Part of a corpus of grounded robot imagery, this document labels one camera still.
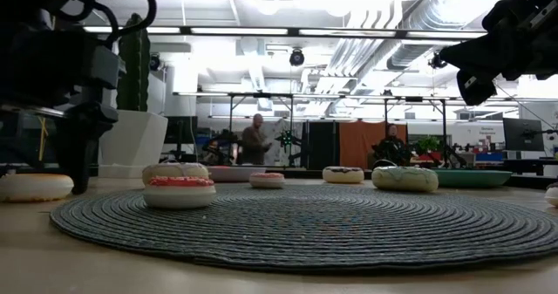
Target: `gray woven rug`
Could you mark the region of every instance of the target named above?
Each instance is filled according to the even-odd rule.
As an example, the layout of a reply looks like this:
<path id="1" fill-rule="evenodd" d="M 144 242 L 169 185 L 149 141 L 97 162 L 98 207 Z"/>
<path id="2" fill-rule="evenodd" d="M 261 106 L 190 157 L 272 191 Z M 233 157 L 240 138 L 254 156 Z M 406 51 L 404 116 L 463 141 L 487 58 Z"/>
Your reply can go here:
<path id="1" fill-rule="evenodd" d="M 486 199 L 328 185 L 217 192 L 210 207 L 183 211 L 149 209 L 140 191 L 81 198 L 51 220 L 89 242 L 248 270 L 424 269 L 558 250 L 556 217 Z"/>

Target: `white planter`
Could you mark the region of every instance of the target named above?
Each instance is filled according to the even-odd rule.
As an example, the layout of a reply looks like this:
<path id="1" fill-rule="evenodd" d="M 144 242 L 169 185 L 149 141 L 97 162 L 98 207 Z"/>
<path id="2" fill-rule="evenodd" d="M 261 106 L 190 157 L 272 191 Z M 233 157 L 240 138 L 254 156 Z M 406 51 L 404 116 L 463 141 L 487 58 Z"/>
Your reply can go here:
<path id="1" fill-rule="evenodd" d="M 159 163 L 167 122 L 157 114 L 119 110 L 119 121 L 99 141 L 99 177 L 141 178 L 143 168 Z"/>

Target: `monitor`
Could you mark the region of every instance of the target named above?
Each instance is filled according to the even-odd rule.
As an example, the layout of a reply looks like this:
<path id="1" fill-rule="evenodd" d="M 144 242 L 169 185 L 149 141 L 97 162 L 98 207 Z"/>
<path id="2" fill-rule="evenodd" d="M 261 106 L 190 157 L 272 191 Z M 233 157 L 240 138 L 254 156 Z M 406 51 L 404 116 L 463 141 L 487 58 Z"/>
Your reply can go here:
<path id="1" fill-rule="evenodd" d="M 503 119 L 506 150 L 544 151 L 539 120 Z"/>
<path id="2" fill-rule="evenodd" d="M 194 144 L 198 130 L 197 116 L 167 116 L 166 144 Z"/>

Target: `donut pillow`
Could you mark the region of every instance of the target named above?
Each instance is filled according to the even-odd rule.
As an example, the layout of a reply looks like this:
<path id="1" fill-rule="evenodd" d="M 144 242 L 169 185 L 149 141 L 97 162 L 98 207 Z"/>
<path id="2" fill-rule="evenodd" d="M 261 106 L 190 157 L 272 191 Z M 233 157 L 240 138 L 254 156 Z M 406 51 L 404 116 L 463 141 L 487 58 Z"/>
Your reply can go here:
<path id="1" fill-rule="evenodd" d="M 364 171 L 362 168 L 326 167 L 322 178 L 330 183 L 354 184 L 364 181 Z"/>
<path id="2" fill-rule="evenodd" d="M 61 174 L 7 174 L 0 178 L 0 202 L 50 202 L 65 198 L 73 181 Z"/>
<path id="3" fill-rule="evenodd" d="M 200 177 L 155 176 L 143 191 L 146 205 L 160 209 L 206 207 L 211 204 L 215 196 L 213 181 Z"/>
<path id="4" fill-rule="evenodd" d="M 141 179 L 144 185 L 147 185 L 155 176 L 209 178 L 209 172 L 208 169 L 200 163 L 160 163 L 144 168 Z"/>
<path id="5" fill-rule="evenodd" d="M 551 205 L 558 208 L 558 182 L 548 185 L 547 193 L 544 195 L 544 199 L 546 199 Z"/>
<path id="6" fill-rule="evenodd" d="M 253 188 L 282 188 L 285 177 L 280 173 L 252 173 L 250 175 L 250 185 Z"/>
<path id="7" fill-rule="evenodd" d="M 438 175 L 427 168 L 380 167 L 372 171 L 378 189 L 432 192 L 438 188 Z"/>

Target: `green plant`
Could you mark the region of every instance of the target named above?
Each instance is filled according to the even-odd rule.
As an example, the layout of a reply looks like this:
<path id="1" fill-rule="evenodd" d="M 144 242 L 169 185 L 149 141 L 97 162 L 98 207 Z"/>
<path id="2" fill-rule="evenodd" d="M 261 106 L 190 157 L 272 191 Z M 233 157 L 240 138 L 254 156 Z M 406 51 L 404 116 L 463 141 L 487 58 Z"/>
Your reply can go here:
<path id="1" fill-rule="evenodd" d="M 133 13 L 126 27 L 136 25 L 141 20 L 140 15 Z M 150 48 L 146 29 L 120 39 L 119 56 L 126 64 L 126 74 L 120 77 L 117 88 L 116 104 L 119 110 L 147 111 Z"/>
<path id="2" fill-rule="evenodd" d="M 439 140 L 438 138 L 434 137 L 434 136 L 426 136 L 424 138 L 422 138 L 421 140 L 419 140 L 418 142 L 418 146 L 423 150 L 423 151 L 435 151 L 438 150 L 439 148 Z"/>

